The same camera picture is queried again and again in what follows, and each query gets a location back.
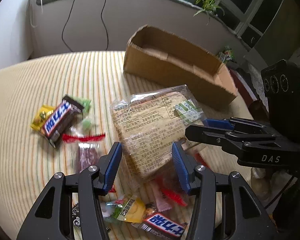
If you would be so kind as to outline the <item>clear bag of bread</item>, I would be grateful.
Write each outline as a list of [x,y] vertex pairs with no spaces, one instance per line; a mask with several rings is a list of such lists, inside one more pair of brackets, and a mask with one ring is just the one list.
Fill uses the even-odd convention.
[[206,119],[187,85],[116,100],[111,115],[122,144],[123,174],[133,191],[169,167],[175,141],[186,151],[202,149],[185,137],[187,127]]

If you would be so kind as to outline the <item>snickers bar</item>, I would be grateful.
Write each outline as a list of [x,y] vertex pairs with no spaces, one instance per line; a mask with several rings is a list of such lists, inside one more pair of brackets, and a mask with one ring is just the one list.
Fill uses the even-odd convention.
[[131,225],[162,239],[181,239],[187,227],[187,223],[179,224],[159,212],[147,216],[141,223]]
[[56,148],[66,129],[70,127],[74,118],[81,114],[82,111],[83,106],[80,103],[65,95],[61,103],[42,126],[40,130],[41,135],[53,148]]

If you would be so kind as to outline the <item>white lace cloth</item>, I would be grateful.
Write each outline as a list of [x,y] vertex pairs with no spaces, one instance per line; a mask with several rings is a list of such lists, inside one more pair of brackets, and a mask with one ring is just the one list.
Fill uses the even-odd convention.
[[261,77],[261,73],[250,63],[248,64],[249,73],[251,75],[251,81],[253,84],[254,89],[256,90],[260,100],[262,101],[263,105],[268,109],[268,100],[264,94],[264,86]]

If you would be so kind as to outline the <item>red box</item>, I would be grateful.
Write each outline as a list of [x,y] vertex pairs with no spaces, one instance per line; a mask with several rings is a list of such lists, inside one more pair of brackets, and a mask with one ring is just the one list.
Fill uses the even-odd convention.
[[253,93],[249,85],[243,79],[243,77],[235,70],[229,69],[229,72],[234,80],[235,86],[245,101],[247,106],[250,106],[254,101],[257,101],[256,95]]

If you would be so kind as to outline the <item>green wrapped candy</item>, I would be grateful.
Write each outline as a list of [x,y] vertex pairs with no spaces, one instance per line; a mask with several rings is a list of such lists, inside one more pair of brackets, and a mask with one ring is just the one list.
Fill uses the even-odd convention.
[[77,96],[73,96],[72,98],[83,106],[83,111],[82,111],[83,119],[79,123],[76,131],[79,134],[85,134],[90,130],[92,125],[91,119],[88,116],[91,100],[87,98],[77,97]]

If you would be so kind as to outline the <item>pink candy packet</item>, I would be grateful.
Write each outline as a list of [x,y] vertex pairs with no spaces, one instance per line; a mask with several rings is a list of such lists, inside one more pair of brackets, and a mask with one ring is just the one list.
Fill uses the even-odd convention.
[[164,194],[161,192],[159,185],[154,180],[150,181],[149,184],[152,188],[154,199],[155,199],[155,204],[156,204],[158,211],[164,212],[164,211],[171,210],[173,208],[173,206],[166,199]]

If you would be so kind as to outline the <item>yellow green snack packet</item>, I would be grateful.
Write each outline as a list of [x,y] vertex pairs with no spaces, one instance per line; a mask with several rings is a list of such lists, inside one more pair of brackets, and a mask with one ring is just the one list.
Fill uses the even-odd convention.
[[101,203],[103,218],[109,223],[141,223],[145,217],[146,205],[136,195],[124,195],[112,202]]

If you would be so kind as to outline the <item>black patterned snack packet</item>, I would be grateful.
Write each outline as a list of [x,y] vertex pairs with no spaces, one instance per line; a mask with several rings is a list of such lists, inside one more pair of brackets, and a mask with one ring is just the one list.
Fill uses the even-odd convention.
[[81,228],[78,203],[72,207],[72,223],[74,224],[74,226],[78,227],[79,229]]

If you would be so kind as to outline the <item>green snack bag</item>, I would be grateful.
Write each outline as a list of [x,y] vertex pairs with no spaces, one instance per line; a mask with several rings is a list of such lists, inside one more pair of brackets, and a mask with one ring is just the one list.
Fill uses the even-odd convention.
[[217,57],[224,64],[227,64],[228,62],[236,62],[234,52],[230,46],[225,46],[224,49],[217,54]]

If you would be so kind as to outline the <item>yellow candy packet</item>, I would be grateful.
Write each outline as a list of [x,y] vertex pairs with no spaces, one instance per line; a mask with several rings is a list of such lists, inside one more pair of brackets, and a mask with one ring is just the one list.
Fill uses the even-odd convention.
[[45,124],[47,119],[51,116],[51,114],[55,111],[55,107],[48,106],[48,105],[42,105],[38,112],[36,113],[34,119],[32,120],[32,123],[30,127],[34,131],[40,131],[42,126]]

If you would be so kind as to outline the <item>striped yellow mattress cover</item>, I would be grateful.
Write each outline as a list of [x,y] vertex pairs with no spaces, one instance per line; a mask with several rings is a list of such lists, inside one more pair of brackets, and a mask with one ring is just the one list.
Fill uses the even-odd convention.
[[222,111],[186,85],[162,88],[123,70],[123,52],[83,52],[0,71],[0,226],[11,239],[184,239],[194,194],[172,147],[203,153],[216,177],[250,169],[185,136],[251,114],[240,95]]

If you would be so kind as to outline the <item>cardboard box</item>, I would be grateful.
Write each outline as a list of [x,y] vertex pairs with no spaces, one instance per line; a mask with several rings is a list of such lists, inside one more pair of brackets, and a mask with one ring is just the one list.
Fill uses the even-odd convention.
[[214,109],[238,96],[228,68],[215,55],[150,25],[129,39],[123,69],[164,87],[187,85],[197,101]]

